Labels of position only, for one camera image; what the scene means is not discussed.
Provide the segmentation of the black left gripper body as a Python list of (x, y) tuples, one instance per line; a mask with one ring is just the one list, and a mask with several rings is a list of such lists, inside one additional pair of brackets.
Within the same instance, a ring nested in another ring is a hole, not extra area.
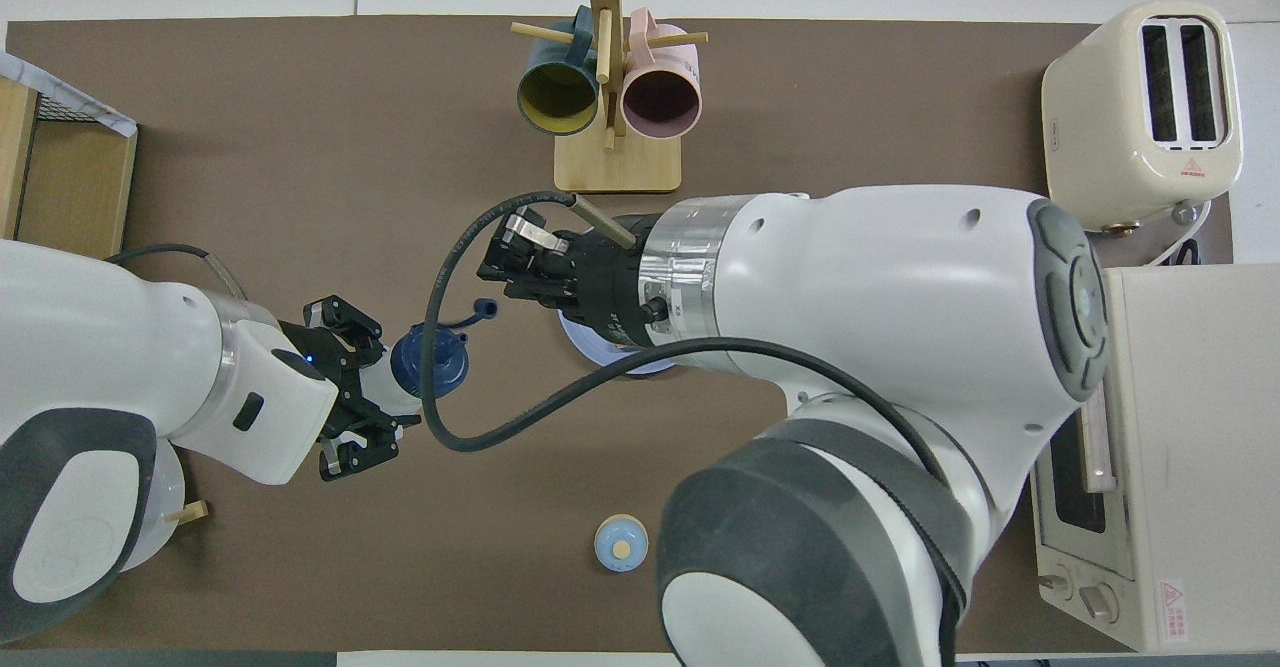
[(280, 321), (279, 328), (297, 358), (285, 358), (300, 376), (288, 376), (285, 405), (303, 424), (344, 424), (340, 358), (346, 348), (325, 328)]

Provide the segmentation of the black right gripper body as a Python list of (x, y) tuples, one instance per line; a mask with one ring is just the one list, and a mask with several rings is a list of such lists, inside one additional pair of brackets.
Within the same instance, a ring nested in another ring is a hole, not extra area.
[(548, 252), (548, 307), (614, 344), (648, 348), (646, 312), (637, 287), (639, 256), (604, 237), (568, 239)]

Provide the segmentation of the periwinkle blue plate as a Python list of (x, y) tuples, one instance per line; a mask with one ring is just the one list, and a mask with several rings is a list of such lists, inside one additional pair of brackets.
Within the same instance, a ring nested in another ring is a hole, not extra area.
[[(608, 342), (593, 329), (567, 319), (564, 312), (557, 311), (556, 315), (572, 347), (596, 366), (605, 367), (639, 352), (639, 348), (632, 347), (632, 344), (614, 344)], [(644, 379), (644, 376), (663, 374), (672, 370), (672, 367), (677, 367), (677, 365), (671, 360), (660, 360), (639, 367), (631, 367), (626, 373), (626, 376)]]

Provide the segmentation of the pale grey plate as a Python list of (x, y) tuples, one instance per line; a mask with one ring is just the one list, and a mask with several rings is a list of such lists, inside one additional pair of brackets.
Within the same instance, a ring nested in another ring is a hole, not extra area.
[(166, 439), (157, 439), (154, 474), (145, 503), (137, 540), (122, 572), (129, 571), (154, 558), (172, 539), (178, 522), (166, 521), (169, 515), (186, 507), (186, 476), (180, 461)]

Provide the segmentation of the wooden mug tree stand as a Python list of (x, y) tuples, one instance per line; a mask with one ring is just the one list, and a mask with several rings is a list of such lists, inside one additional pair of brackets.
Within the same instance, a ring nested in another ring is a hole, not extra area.
[[(553, 183), (570, 193), (623, 195), (671, 193), (681, 186), (681, 140), (652, 140), (628, 128), (622, 115), (621, 88), (628, 51), (632, 12), (622, 0), (589, 0), (595, 23), (599, 82), (598, 114), (585, 131), (554, 138)], [(550, 26), (512, 23), (515, 35), (570, 42), (568, 35)], [(707, 44), (705, 32), (650, 38), (653, 46)]]

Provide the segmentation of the dark teal mug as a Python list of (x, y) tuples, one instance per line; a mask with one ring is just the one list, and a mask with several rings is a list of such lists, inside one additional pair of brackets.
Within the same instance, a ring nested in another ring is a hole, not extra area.
[(567, 137), (585, 131), (598, 114), (593, 10), (581, 5), (571, 20), (559, 20), (550, 29), (568, 35), (570, 42), (534, 38), (517, 84), (516, 102), (534, 128), (553, 137)]

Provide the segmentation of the pink mug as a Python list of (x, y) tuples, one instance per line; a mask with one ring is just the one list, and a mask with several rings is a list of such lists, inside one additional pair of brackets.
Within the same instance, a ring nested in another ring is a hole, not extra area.
[(652, 140), (689, 133), (701, 117), (701, 69), (695, 44), (653, 46), (650, 38), (687, 35), (658, 23), (649, 8), (632, 12), (621, 108), (628, 128)]

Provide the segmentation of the brown table mat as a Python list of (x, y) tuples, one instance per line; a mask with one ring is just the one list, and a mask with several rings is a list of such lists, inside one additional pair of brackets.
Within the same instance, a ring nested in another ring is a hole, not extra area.
[[(668, 196), (883, 184), (1044, 192), (1041, 76), (1091, 24), (696, 20), (705, 108)], [(279, 17), (10, 26), (6, 51), (140, 125), (128, 247), (216, 253), (297, 320), (340, 294), (401, 334), (448, 248), (553, 186), (515, 108), (508, 17)], [(264, 486), (184, 454), (207, 518), (177, 529), (37, 649), (664, 652), (655, 568), (602, 568), (599, 522), (649, 529), (675, 486), (780, 420), (771, 384), (686, 367), (613, 382), (495, 449), (410, 429), (399, 458)]]

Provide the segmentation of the wooden shelf unit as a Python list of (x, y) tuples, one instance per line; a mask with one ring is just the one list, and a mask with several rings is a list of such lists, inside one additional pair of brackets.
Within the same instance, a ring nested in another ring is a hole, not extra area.
[(40, 122), (37, 99), (0, 78), (0, 239), (106, 259), (123, 247), (137, 134)]

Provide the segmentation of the cream two-slot toaster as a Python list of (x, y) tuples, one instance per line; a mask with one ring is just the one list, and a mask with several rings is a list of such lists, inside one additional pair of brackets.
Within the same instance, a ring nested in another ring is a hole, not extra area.
[(1044, 70), (1050, 197), (1087, 230), (1138, 228), (1231, 189), (1243, 166), (1230, 35), (1204, 3), (1139, 3)]

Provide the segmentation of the white toaster oven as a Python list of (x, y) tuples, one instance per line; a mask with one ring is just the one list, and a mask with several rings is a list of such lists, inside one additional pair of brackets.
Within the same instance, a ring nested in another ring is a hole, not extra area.
[(1103, 287), (1105, 380), (1030, 478), (1039, 595), (1146, 654), (1280, 653), (1280, 262)]

